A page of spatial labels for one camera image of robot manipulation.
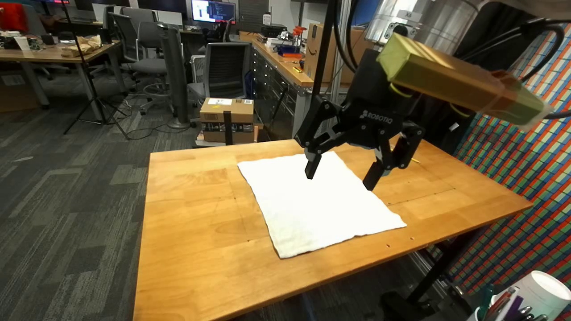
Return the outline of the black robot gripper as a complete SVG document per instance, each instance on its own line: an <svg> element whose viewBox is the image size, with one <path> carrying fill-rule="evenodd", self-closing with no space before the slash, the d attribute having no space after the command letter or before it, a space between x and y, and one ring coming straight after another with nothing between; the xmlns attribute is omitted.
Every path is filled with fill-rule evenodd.
<svg viewBox="0 0 571 321"><path fill-rule="evenodd" d="M377 158L362 183L373 190L386 169L407 167L420 146L423 126L411 117L416 94L387 80L377 60L377 49L366 49L354 81L341 103L325 99L307 110L295 133L305 149L305 176L314 178L321 155L341 144L373 149Z"/></svg>

